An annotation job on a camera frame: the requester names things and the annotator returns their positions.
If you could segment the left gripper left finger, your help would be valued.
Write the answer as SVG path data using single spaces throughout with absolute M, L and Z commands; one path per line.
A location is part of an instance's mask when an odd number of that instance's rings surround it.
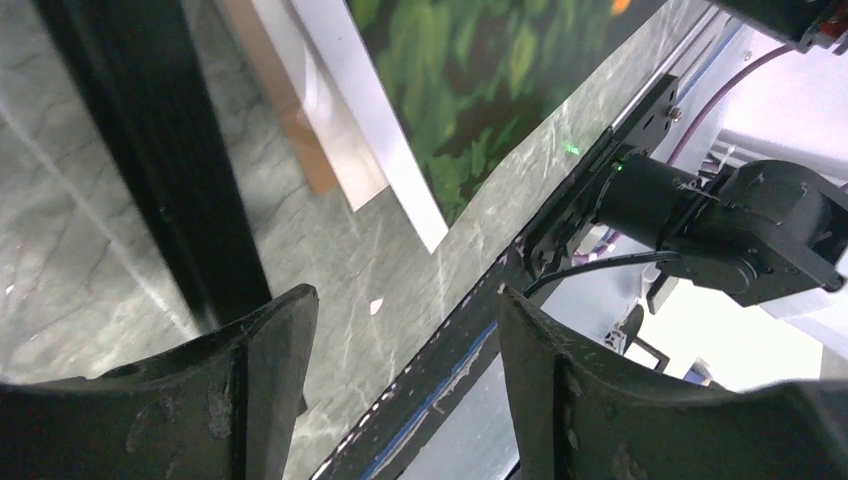
M 1 388 L 5 479 L 279 479 L 317 324 L 300 284 L 158 355 Z

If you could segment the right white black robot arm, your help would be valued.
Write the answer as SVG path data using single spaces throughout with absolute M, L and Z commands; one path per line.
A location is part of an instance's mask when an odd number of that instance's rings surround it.
M 647 247 L 667 276 L 741 306 L 842 290 L 847 195 L 808 167 L 775 159 L 723 166 L 707 181 L 631 151 L 597 197 L 595 219 Z

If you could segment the black picture frame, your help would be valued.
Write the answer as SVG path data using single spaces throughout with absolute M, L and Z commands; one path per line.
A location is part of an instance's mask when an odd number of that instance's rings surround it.
M 272 296 L 183 6 L 35 5 L 202 331 Z

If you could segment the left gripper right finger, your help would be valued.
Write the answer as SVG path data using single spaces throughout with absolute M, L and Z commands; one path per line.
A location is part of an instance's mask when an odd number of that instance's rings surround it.
M 525 479 L 843 479 L 847 385 L 742 393 L 637 364 L 514 289 L 498 335 Z

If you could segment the sunflower photo print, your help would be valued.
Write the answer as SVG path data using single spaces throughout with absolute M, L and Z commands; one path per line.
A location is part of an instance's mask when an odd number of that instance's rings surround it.
M 657 1 L 353 1 L 378 77 L 447 224 L 501 161 L 660 8 Z

